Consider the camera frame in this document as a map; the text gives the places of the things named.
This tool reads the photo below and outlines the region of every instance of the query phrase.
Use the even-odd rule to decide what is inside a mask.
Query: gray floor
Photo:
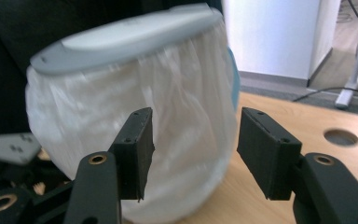
[[[358,0],[353,0],[358,11]],[[304,83],[284,81],[271,76],[258,76],[241,72],[241,90],[260,95],[294,100],[298,96],[330,87],[343,87],[352,73],[358,44],[358,18],[355,17],[348,1],[341,5],[333,42],[333,53],[315,75],[310,86]],[[302,100],[301,103],[332,108],[338,91],[322,92]],[[352,99],[348,112],[358,114],[358,94]]]

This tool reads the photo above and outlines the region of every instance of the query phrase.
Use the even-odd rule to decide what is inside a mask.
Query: light blue object
[[[235,63],[234,54],[232,53],[232,50],[230,48],[228,49],[228,55],[231,58],[232,61],[232,92],[231,92],[231,100],[232,104],[234,105],[234,109],[237,109],[238,106],[238,99],[240,97],[240,74],[238,73],[237,64]]]

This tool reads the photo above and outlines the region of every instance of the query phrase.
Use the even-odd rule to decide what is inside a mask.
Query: desk
[[[303,155],[321,152],[334,156],[358,179],[358,145],[338,147],[324,139],[324,131],[330,128],[345,129],[358,136],[357,115],[247,93],[241,93],[239,106],[269,114],[303,143]],[[296,223],[293,199],[294,195],[289,202],[266,200],[241,157],[234,152],[226,177],[209,200],[192,216],[178,223]]]

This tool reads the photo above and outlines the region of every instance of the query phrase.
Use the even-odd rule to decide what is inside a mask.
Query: wrinkled plastic
[[[123,201],[126,219],[168,223],[188,216],[225,174],[237,121],[223,22],[129,63],[55,77],[29,67],[28,82],[31,130],[72,179],[84,156],[111,146],[130,112],[153,108],[156,151],[145,200]]]

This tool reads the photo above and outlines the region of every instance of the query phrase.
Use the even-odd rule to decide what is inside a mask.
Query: black cable
[[[305,98],[308,98],[310,96],[312,96],[313,94],[316,94],[316,93],[319,93],[321,91],[332,91],[332,90],[348,90],[348,91],[356,91],[358,92],[358,90],[356,89],[352,89],[352,88],[346,88],[346,87],[331,87],[331,88],[326,88],[326,89],[321,89],[321,90],[318,90],[318,91],[313,91],[313,92],[310,92],[308,94],[305,94],[303,96],[300,96],[294,100],[292,100],[292,102],[298,102],[300,100],[303,100]]]

